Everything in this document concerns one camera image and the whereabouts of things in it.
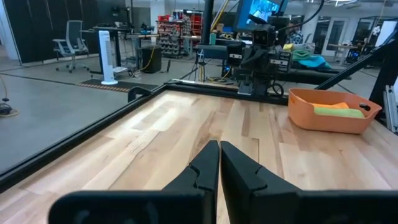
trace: metal pole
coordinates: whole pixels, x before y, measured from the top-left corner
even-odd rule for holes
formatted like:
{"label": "metal pole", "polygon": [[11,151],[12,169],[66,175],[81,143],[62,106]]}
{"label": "metal pole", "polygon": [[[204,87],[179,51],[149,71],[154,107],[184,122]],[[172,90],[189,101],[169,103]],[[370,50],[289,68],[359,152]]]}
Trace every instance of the metal pole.
{"label": "metal pole", "polygon": [[201,31],[201,44],[209,44],[210,29],[211,29],[211,15],[213,13],[214,0],[205,0],[205,11],[203,13],[203,28]]}

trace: orange plastic bin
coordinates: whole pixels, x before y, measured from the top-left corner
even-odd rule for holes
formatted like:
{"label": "orange plastic bin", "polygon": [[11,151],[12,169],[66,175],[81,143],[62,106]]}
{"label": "orange plastic bin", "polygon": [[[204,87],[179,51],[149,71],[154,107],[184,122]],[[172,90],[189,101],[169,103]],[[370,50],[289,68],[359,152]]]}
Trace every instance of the orange plastic bin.
{"label": "orange plastic bin", "polygon": [[[301,88],[291,88],[289,91],[289,117],[303,129],[361,134],[382,109],[372,101],[351,93]],[[311,104],[334,105],[342,102],[347,103],[351,109],[362,111],[365,118],[317,115]],[[369,107],[366,110],[360,105]]]}

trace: black partition wall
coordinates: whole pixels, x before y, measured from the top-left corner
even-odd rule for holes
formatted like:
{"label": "black partition wall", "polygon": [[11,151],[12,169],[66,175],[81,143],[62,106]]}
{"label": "black partition wall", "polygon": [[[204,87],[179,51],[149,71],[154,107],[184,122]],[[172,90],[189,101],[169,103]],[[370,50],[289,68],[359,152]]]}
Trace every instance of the black partition wall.
{"label": "black partition wall", "polygon": [[[98,23],[97,0],[4,1],[21,63],[55,58],[52,39],[65,39],[68,20],[82,20],[83,29]],[[96,34],[85,34],[91,54],[98,53]]]}

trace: gray floor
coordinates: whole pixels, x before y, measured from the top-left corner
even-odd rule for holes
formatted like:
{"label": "gray floor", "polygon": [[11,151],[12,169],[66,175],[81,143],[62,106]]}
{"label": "gray floor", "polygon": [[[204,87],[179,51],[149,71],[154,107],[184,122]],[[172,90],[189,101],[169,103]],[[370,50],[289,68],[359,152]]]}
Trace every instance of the gray floor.
{"label": "gray floor", "polygon": [[[122,54],[129,55],[130,52],[122,51]],[[167,68],[168,61],[167,58],[162,60],[163,70]],[[87,64],[92,70],[99,67],[98,57],[84,58],[79,62]],[[0,75],[7,85],[9,104],[20,111],[15,117],[0,118],[0,172],[127,103],[125,93],[76,86],[77,83],[91,79],[91,74],[80,68],[73,73],[68,73],[67,70],[55,71],[55,68],[66,64],[67,62],[60,62],[22,67],[17,61],[2,57],[0,48]],[[206,66],[206,75],[220,76],[219,64],[220,61],[211,61]],[[161,85],[171,78],[180,78],[191,71],[192,67],[192,60],[172,59],[169,73],[143,73],[139,80],[124,73],[118,79],[124,82]],[[352,80],[342,81],[332,90],[350,91],[368,98],[377,73],[377,70],[357,72]],[[102,76],[95,75],[94,78],[102,79]],[[314,88],[315,85],[284,84],[286,90],[292,87]],[[0,96],[4,97],[1,85]]]}

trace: tower fan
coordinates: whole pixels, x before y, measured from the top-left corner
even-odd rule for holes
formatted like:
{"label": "tower fan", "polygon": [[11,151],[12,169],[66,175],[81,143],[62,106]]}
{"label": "tower fan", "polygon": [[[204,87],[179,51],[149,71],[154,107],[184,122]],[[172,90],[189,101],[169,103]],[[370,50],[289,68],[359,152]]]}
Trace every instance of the tower fan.
{"label": "tower fan", "polygon": [[118,81],[114,79],[111,37],[109,31],[100,30],[98,32],[98,35],[99,35],[99,46],[101,48],[102,71],[104,73],[104,80],[101,82],[101,84],[102,85],[118,84]]}

